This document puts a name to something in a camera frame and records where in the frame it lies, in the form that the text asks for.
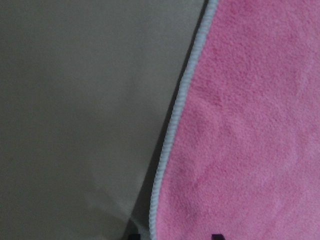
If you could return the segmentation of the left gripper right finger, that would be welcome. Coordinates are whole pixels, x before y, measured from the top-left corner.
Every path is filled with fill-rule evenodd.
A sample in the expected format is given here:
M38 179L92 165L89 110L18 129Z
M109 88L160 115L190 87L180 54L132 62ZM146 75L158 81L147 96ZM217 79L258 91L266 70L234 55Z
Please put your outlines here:
M212 235L211 240L225 240L223 235Z

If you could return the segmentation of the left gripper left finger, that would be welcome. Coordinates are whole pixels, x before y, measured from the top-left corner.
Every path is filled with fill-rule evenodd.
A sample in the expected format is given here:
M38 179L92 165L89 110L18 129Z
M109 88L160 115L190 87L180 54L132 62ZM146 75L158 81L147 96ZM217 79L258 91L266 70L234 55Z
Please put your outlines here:
M140 240L140 234L138 233L130 234L127 237L127 240Z

